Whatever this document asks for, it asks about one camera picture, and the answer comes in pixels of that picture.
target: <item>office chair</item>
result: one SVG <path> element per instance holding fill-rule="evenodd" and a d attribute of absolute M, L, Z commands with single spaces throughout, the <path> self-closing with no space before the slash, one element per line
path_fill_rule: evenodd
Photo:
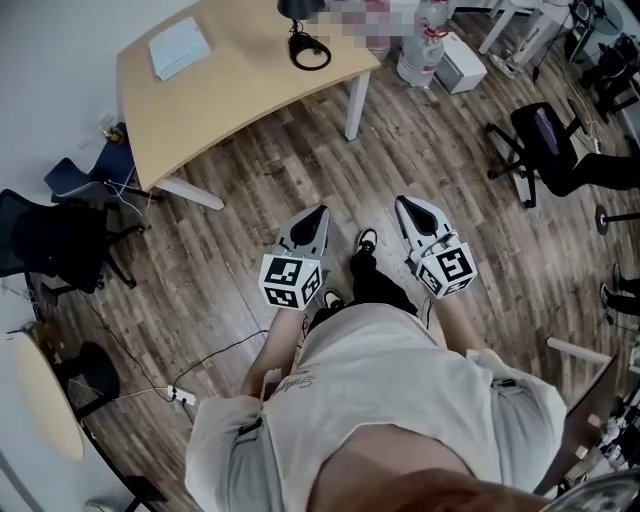
<path fill-rule="evenodd" d="M 569 106 L 575 118 L 567 127 L 562 124 L 558 114 L 548 103 L 534 103 L 513 112 L 511 122 L 524 147 L 495 124 L 489 123 L 486 126 L 488 132 L 495 132 L 500 136 L 519 157 L 516 162 L 500 171 L 489 171 L 487 176 L 494 180 L 502 174 L 513 172 L 518 167 L 524 166 L 525 171 L 521 176 L 527 178 L 531 195 L 531 199 L 524 202 L 526 208 L 536 206 L 535 171 L 538 171 L 543 183 L 552 194 L 564 197 L 584 184 L 580 182 L 578 176 L 581 165 L 593 165 L 592 159 L 585 157 L 576 167 L 578 155 L 571 143 L 571 136 L 578 128 L 581 128 L 585 134 L 587 130 L 571 100 L 569 100 Z"/>
<path fill-rule="evenodd" d="M 58 296 L 73 290 L 93 293 L 103 288 L 102 266 L 109 265 L 118 278 L 135 288 L 109 253 L 110 247 L 144 227 L 131 226 L 120 233 L 107 230 L 109 207 L 104 210 L 69 204 L 42 206 L 12 190 L 0 193 L 0 277 L 23 272 L 59 276 L 68 283 L 45 296 L 57 303 Z"/>
<path fill-rule="evenodd" d="M 134 194 L 150 199 L 162 200 L 160 196 L 126 187 L 136 169 L 131 152 L 127 127 L 119 123 L 125 140 L 117 146 L 107 141 L 98 161 L 91 172 L 84 173 L 69 159 L 63 158 L 44 177 L 44 181 L 53 192 L 52 202 L 61 203 L 70 199 L 97 199 L 116 203 L 123 193 Z"/>

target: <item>round wooden tabletop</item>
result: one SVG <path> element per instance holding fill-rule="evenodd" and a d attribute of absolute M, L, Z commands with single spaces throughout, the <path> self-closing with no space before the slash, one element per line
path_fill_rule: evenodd
<path fill-rule="evenodd" d="M 38 430 L 65 457 L 82 459 L 82 432 L 53 369 L 25 333 L 13 344 L 16 384 Z"/>

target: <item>wall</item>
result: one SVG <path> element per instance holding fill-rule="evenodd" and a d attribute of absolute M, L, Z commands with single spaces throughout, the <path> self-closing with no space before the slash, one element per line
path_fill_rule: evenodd
<path fill-rule="evenodd" d="M 68 156 L 88 171 L 117 115 L 116 56 L 193 0 L 0 0 L 0 189 L 32 200 Z"/>
<path fill-rule="evenodd" d="M 133 496 L 86 438 L 84 457 L 72 461 L 40 435 L 15 385 L 11 343 L 0 339 L 0 510 L 18 512 L 24 508 L 16 503 L 28 503 L 33 512 L 84 512 L 96 498 L 124 510 Z"/>

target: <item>black sneaker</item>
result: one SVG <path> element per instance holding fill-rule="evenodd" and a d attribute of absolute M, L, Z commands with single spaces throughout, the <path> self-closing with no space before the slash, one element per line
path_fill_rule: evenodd
<path fill-rule="evenodd" d="M 620 272 L 620 265 L 616 263 L 613 265 L 613 291 L 617 292 L 623 282 L 624 278 L 622 277 L 622 273 Z"/>
<path fill-rule="evenodd" d="M 344 299 L 335 290 L 329 289 L 324 292 L 322 300 L 324 302 L 324 307 L 327 309 L 342 309 L 345 306 Z"/>
<path fill-rule="evenodd" d="M 373 228 L 367 228 L 358 237 L 358 251 L 367 251 L 373 254 L 378 245 L 378 233 Z"/>
<path fill-rule="evenodd" d="M 607 285 L 602 283 L 600 285 L 600 302 L 602 302 L 602 307 L 604 309 L 609 309 L 609 300 L 611 299 L 611 292 Z"/>

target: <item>black cable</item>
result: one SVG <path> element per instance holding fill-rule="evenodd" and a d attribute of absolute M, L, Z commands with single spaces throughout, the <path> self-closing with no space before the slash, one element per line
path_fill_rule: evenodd
<path fill-rule="evenodd" d="M 117 343 L 117 345 L 124 351 L 125 354 L 127 354 L 127 356 L 129 356 L 129 358 L 138 365 L 138 368 L 140 368 L 140 371 L 142 372 L 142 376 L 147 380 L 147 382 L 151 385 L 151 387 L 153 388 L 153 390 L 155 391 L 156 395 L 158 395 L 160 398 L 162 398 L 165 402 L 173 402 L 174 399 L 168 399 L 165 396 L 163 396 L 156 388 L 160 387 L 157 384 L 154 384 L 154 382 L 147 376 L 147 373 L 144 371 L 144 368 L 142 367 L 142 365 L 140 364 L 140 362 L 133 356 L 133 354 L 131 352 L 129 352 L 129 349 L 122 343 L 120 343 L 120 340 L 118 339 L 118 337 L 115 335 L 115 333 L 111 330 L 111 328 L 109 327 L 109 325 L 107 324 L 106 320 L 104 318 L 102 318 L 102 315 L 98 312 L 98 310 L 93 306 L 93 304 L 91 304 L 91 302 L 89 301 L 89 299 L 87 298 L 87 296 L 82 293 L 81 294 L 82 297 L 84 298 L 85 302 L 89 305 L 89 307 L 93 310 L 93 312 L 95 313 L 95 315 L 100 319 L 100 323 L 102 324 L 102 328 L 107 331 L 109 334 L 111 334 L 111 336 L 113 337 L 113 339 L 115 340 L 115 342 Z"/>
<path fill-rule="evenodd" d="M 536 81 L 538 80 L 538 77 L 540 76 L 540 66 L 542 66 L 542 63 L 544 62 L 544 60 L 547 58 L 547 55 L 549 54 L 549 51 L 551 50 L 551 47 L 556 44 L 556 41 L 558 40 L 558 38 L 560 37 L 560 33 L 562 32 L 562 29 L 564 28 L 564 24 L 567 22 L 567 20 L 569 19 L 569 16 L 571 16 L 571 9 L 569 9 L 569 12 L 567 13 L 566 18 L 564 19 L 564 21 L 560 24 L 560 28 L 558 29 L 558 33 L 556 34 L 556 36 L 553 38 L 553 40 L 551 41 L 551 43 L 549 44 L 549 46 L 547 46 L 547 51 L 544 52 L 543 57 L 540 59 L 540 62 L 538 62 L 538 65 L 536 67 L 533 68 L 533 75 L 532 75 L 532 80 L 533 83 L 535 84 Z"/>
<path fill-rule="evenodd" d="M 175 388 L 178 385 L 178 381 L 182 377 L 184 377 L 187 373 L 189 373 L 191 370 L 193 370 L 196 366 L 200 366 L 207 359 L 211 359 L 213 356 L 217 356 L 218 354 L 222 354 L 223 352 L 226 352 L 230 348 L 236 347 L 236 346 L 240 345 L 241 343 L 244 343 L 245 341 L 249 340 L 250 338 L 253 338 L 254 336 L 257 336 L 258 334 L 265 334 L 265 333 L 269 333 L 269 331 L 263 329 L 263 330 L 260 330 L 258 332 L 254 332 L 253 334 L 247 336 L 245 339 L 240 340 L 240 341 L 236 341 L 235 343 L 232 343 L 228 347 L 223 348 L 222 350 L 216 350 L 215 352 L 213 352 L 212 354 L 209 354 L 204 359 L 200 359 L 200 361 L 198 361 L 197 363 L 192 364 L 189 368 L 187 368 L 185 371 L 183 371 L 180 375 L 178 375 L 176 377 L 176 380 L 173 381 L 173 387 Z"/>
<path fill-rule="evenodd" d="M 184 412 L 187 415 L 187 418 L 189 418 L 189 421 L 193 425 L 193 420 L 191 419 L 191 414 L 189 414 L 189 411 L 187 411 L 187 399 L 186 398 L 182 399 L 182 409 L 184 409 Z"/>

